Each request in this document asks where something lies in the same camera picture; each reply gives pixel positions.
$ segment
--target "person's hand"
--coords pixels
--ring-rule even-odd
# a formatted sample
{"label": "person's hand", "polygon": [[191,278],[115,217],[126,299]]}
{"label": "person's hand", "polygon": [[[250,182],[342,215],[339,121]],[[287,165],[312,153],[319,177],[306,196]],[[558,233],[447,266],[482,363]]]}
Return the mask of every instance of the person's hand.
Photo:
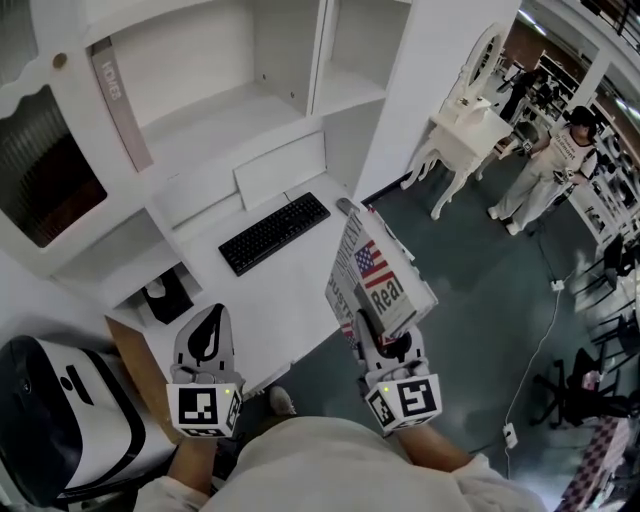
{"label": "person's hand", "polygon": [[584,185],[586,183],[589,183],[589,180],[580,173],[574,174],[573,178],[571,178],[570,181],[574,185]]}
{"label": "person's hand", "polygon": [[173,457],[167,476],[209,495],[217,446],[217,439],[185,437]]}
{"label": "person's hand", "polygon": [[395,432],[414,466],[450,473],[469,464],[473,457],[456,447],[430,425],[417,425]]}

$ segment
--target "checkered fabric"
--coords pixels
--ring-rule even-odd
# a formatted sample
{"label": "checkered fabric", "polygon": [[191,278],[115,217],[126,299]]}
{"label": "checkered fabric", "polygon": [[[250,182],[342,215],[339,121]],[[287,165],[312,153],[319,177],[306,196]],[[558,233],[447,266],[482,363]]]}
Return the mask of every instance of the checkered fabric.
{"label": "checkered fabric", "polygon": [[622,462],[630,435],[626,419],[606,416],[600,420],[556,512],[580,512],[587,507],[595,489]]}

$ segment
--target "electrical cord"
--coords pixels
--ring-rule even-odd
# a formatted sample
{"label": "electrical cord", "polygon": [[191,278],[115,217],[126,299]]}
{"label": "electrical cord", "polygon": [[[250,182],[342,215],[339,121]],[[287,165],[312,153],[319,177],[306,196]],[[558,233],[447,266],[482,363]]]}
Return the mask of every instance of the electrical cord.
{"label": "electrical cord", "polygon": [[541,222],[538,223],[538,236],[536,237],[536,241],[538,242],[538,248],[540,249],[540,254],[542,254],[542,259],[544,259],[547,264],[547,269],[549,269],[549,277],[552,281],[556,280],[556,274],[551,267],[551,262],[549,258],[547,258],[546,253],[544,252],[544,248],[542,247],[542,233],[545,230],[546,226]]}
{"label": "electrical cord", "polygon": [[[571,273],[565,277],[562,282],[565,283],[575,272],[575,269],[571,271]],[[520,395],[520,391],[522,391],[522,386],[524,386],[525,381],[527,380],[527,375],[529,374],[529,371],[531,370],[531,365],[533,364],[533,361],[535,360],[535,358],[537,357],[537,355],[540,353],[540,350],[542,349],[542,345],[544,344],[545,340],[549,337],[549,334],[551,334],[551,330],[553,329],[553,326],[556,323],[556,317],[558,316],[558,306],[560,305],[560,295],[562,294],[562,290],[556,292],[556,303],[555,306],[553,308],[553,315],[551,317],[551,322],[549,322],[549,327],[547,327],[547,331],[544,333],[544,336],[542,338],[540,338],[540,341],[538,342],[538,347],[536,348],[535,352],[533,353],[533,355],[531,356],[531,359],[529,360],[529,364],[527,365],[527,369],[524,372],[524,375],[522,376],[522,380],[520,381],[520,385],[518,386],[518,389],[516,391],[516,394],[513,397],[513,400],[511,401],[511,405],[509,405],[509,409],[507,410],[507,415],[504,418],[504,426],[506,427],[509,424],[509,416],[511,415],[511,411],[513,410],[513,406],[516,403],[516,400],[518,399],[518,395]],[[507,457],[507,480],[511,479],[511,459],[509,458],[509,448],[505,446],[504,448],[504,454]]]}

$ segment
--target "white cable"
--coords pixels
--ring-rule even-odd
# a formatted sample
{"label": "white cable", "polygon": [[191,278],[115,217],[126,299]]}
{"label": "white cable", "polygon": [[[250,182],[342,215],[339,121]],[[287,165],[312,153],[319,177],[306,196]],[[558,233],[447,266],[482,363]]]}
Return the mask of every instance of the white cable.
{"label": "white cable", "polygon": [[[575,272],[575,269],[571,271],[571,273],[565,277],[562,282],[565,283]],[[524,375],[522,376],[522,380],[520,381],[520,385],[518,386],[518,390],[516,391],[516,394],[513,397],[513,400],[511,401],[511,405],[509,406],[509,410],[507,411],[507,415],[504,418],[504,425],[507,426],[507,424],[509,423],[509,415],[511,414],[511,410],[513,409],[513,406],[516,403],[516,400],[518,399],[518,395],[520,394],[520,391],[522,390],[522,386],[524,385],[525,381],[527,380],[527,375],[529,374],[529,370],[531,370],[531,365],[533,364],[533,361],[535,360],[536,356],[540,353],[540,350],[542,349],[542,344],[544,343],[544,341],[547,339],[547,337],[549,336],[549,334],[551,333],[551,330],[553,329],[554,324],[556,323],[556,316],[558,314],[558,306],[560,304],[560,295],[562,294],[562,290],[560,290],[559,292],[557,292],[556,295],[556,304],[555,307],[553,308],[553,316],[551,317],[551,322],[549,323],[549,327],[547,328],[547,332],[544,333],[544,336],[542,338],[540,338],[540,341],[538,342],[538,348],[536,348],[536,351],[533,353],[533,355],[531,356],[531,359],[529,360],[529,364],[527,365],[527,369],[524,372]],[[505,446],[504,448],[504,454],[507,456],[507,480],[510,480],[511,478],[511,468],[510,468],[510,459],[509,459],[509,452],[508,452],[508,447]]]}

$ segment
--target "small black object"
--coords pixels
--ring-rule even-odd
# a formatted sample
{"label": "small black object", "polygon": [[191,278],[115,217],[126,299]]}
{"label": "small black object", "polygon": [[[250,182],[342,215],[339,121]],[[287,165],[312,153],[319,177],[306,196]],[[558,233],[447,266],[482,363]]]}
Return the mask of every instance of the small black object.
{"label": "small black object", "polygon": [[69,375],[69,379],[71,380],[73,387],[76,388],[76,392],[78,393],[78,397],[80,397],[80,400],[82,400],[87,405],[94,405],[93,400],[91,400],[91,397],[87,392],[87,388],[85,388],[84,384],[82,383],[82,379],[80,378],[76,367],[73,365],[69,365],[65,369],[67,370],[67,375]]}
{"label": "small black object", "polygon": [[73,384],[71,384],[71,381],[66,377],[60,377],[60,384],[62,384],[62,387],[67,391],[73,391]]}
{"label": "small black object", "polygon": [[218,249],[236,275],[241,276],[329,215],[329,210],[307,192]]}
{"label": "small black object", "polygon": [[151,297],[146,288],[142,289],[142,295],[149,304],[153,316],[168,325],[191,308],[193,302],[191,302],[174,269],[167,270],[158,279],[162,281],[162,286],[164,286],[164,296]]}

